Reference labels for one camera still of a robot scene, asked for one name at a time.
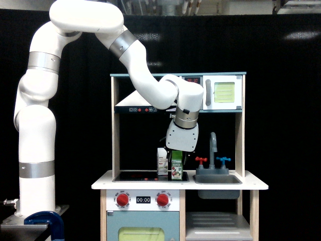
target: sink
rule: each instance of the sink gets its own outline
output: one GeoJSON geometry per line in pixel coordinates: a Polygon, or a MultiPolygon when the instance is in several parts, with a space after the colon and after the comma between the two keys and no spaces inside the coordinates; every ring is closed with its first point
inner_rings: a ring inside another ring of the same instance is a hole
{"type": "Polygon", "coordinates": [[[242,184],[234,175],[194,175],[196,184],[242,184]]]}
{"type": "MultiPolygon", "coordinates": [[[[194,175],[193,178],[196,184],[242,184],[234,175],[194,175]]],[[[237,199],[240,190],[198,190],[198,195],[202,199],[237,199]]]]}

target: faucet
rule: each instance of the faucet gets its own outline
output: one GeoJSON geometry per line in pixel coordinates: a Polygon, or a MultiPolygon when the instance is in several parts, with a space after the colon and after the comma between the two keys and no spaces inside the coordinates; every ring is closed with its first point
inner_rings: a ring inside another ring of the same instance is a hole
{"type": "Polygon", "coordinates": [[[214,132],[212,132],[211,138],[210,138],[210,165],[209,165],[209,169],[215,169],[214,152],[217,152],[217,141],[216,141],[216,134],[214,132]]]}
{"type": "Polygon", "coordinates": [[[211,132],[211,138],[210,138],[210,165],[208,168],[203,167],[203,162],[207,161],[207,158],[199,158],[196,157],[195,161],[199,161],[200,165],[198,168],[196,168],[196,175],[228,175],[229,169],[225,167],[225,161],[231,161],[230,158],[219,158],[216,157],[217,160],[220,160],[222,162],[221,168],[216,169],[214,165],[214,153],[217,152],[217,140],[216,140],[216,134],[214,132],[211,132]]]}

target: digital timer display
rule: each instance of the digital timer display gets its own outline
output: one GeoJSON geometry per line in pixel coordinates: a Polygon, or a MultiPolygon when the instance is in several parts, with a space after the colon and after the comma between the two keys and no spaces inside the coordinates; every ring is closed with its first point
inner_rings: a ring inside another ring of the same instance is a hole
{"type": "Polygon", "coordinates": [[[201,84],[201,78],[200,77],[185,77],[185,80],[187,82],[201,84]]]}
{"type": "Polygon", "coordinates": [[[136,197],[136,203],[150,203],[150,197],[136,197]]]}

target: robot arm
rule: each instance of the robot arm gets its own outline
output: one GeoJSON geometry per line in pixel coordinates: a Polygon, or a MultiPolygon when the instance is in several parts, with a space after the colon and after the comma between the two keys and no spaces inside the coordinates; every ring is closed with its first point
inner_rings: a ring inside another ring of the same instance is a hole
{"type": "Polygon", "coordinates": [[[14,122],[19,131],[20,210],[28,216],[55,210],[54,149],[56,121],[48,101],[58,86],[61,53],[81,32],[97,38],[126,66],[134,87],[151,105],[165,109],[177,100],[167,132],[170,149],[193,151],[198,136],[197,118],[203,88],[177,76],[157,82],[146,64],[146,49],[123,25],[121,11],[112,4],[57,0],[50,9],[51,22],[35,33],[28,69],[21,78],[14,122]]]}
{"type": "Polygon", "coordinates": [[[198,138],[197,118],[203,88],[174,75],[166,75],[157,82],[147,67],[146,48],[123,25],[123,16],[117,7],[75,1],[58,0],[52,5],[50,19],[54,25],[64,31],[95,33],[102,44],[125,65],[135,89],[152,106],[166,109],[177,100],[177,110],[167,133],[166,145],[170,149],[193,151],[198,138]]]}

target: white countertop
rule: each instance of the white countertop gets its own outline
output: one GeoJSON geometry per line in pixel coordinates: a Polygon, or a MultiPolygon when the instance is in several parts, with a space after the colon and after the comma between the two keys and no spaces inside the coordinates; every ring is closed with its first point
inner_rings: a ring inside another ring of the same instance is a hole
{"type": "Polygon", "coordinates": [[[241,177],[230,170],[230,175],[235,175],[242,184],[197,184],[193,176],[195,171],[185,170],[188,174],[189,182],[171,181],[171,182],[112,182],[112,171],[107,171],[101,178],[91,185],[92,189],[183,189],[183,190],[266,190],[268,185],[245,171],[245,177],[241,177]]]}

